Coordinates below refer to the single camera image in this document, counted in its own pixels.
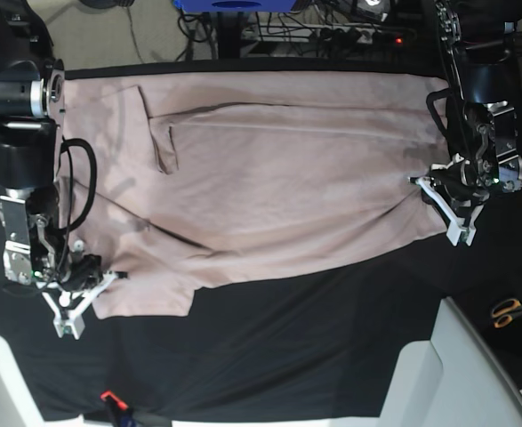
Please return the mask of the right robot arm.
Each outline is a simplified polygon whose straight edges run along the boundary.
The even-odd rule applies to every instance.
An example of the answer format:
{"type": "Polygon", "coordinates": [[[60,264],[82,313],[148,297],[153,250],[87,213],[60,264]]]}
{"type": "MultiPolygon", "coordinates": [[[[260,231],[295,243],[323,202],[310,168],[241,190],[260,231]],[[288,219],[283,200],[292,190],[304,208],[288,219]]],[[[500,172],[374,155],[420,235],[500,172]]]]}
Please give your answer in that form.
{"type": "Polygon", "coordinates": [[[48,30],[26,1],[0,1],[0,220],[4,274],[34,293],[100,291],[123,272],[105,272],[98,255],[73,253],[72,231],[92,209],[98,167],[92,146],[62,134],[65,68],[48,30]],[[90,177],[83,211],[60,216],[60,158],[85,151],[90,177]]]}

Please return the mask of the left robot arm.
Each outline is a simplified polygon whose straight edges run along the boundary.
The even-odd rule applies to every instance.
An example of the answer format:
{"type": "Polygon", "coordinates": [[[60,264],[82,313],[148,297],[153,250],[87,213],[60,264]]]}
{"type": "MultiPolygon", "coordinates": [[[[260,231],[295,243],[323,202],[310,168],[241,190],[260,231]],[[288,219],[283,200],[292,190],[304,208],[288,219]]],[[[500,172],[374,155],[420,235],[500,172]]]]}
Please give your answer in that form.
{"type": "Polygon", "coordinates": [[[430,93],[430,114],[455,149],[412,182],[447,218],[470,219],[495,192],[522,189],[514,98],[514,34],[522,1],[425,1],[446,89],[430,93]]]}

